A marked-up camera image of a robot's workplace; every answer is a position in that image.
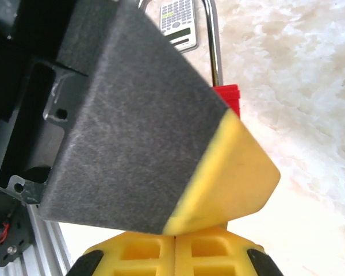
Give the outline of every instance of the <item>calculator screen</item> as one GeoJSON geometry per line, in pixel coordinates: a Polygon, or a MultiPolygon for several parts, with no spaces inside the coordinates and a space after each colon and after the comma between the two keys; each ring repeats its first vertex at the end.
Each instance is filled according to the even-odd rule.
{"type": "Polygon", "coordinates": [[[190,28],[186,28],[184,30],[180,30],[179,32],[169,34],[166,37],[171,41],[173,39],[177,39],[177,38],[179,38],[181,36],[186,36],[186,35],[189,35],[189,34],[190,34],[190,28]]]}

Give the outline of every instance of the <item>metal rod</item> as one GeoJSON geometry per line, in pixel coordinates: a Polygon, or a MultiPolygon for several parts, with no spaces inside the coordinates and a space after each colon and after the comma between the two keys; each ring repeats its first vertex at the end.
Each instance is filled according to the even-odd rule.
{"type": "MultiPolygon", "coordinates": [[[[138,8],[145,12],[151,0],[139,0],[138,8]]],[[[214,0],[202,0],[206,11],[208,45],[211,62],[212,85],[223,85],[223,68],[221,65],[219,23],[214,0]]]]}

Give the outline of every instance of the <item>white fluffy rug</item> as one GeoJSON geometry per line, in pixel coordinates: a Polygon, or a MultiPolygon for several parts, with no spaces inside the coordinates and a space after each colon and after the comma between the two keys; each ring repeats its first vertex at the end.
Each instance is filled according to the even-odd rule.
{"type": "MultiPolygon", "coordinates": [[[[158,22],[159,5],[147,13],[158,22]]],[[[186,54],[209,81],[200,47],[186,54]]],[[[282,173],[268,204],[229,223],[286,276],[345,276],[345,0],[216,0],[225,84],[282,173]]]]}

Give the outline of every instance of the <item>yellow foam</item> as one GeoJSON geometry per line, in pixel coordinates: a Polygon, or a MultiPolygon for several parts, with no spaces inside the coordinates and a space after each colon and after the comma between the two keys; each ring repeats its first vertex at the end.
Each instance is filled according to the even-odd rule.
{"type": "Polygon", "coordinates": [[[264,253],[261,246],[219,227],[178,236],[175,275],[257,276],[249,249],[264,253]]]}
{"type": "Polygon", "coordinates": [[[181,235],[255,213],[279,179],[273,162],[229,110],[163,233],[181,235]]]}
{"type": "Polygon", "coordinates": [[[125,232],[89,248],[103,251],[93,276],[173,276],[175,240],[158,236],[125,232]]]}

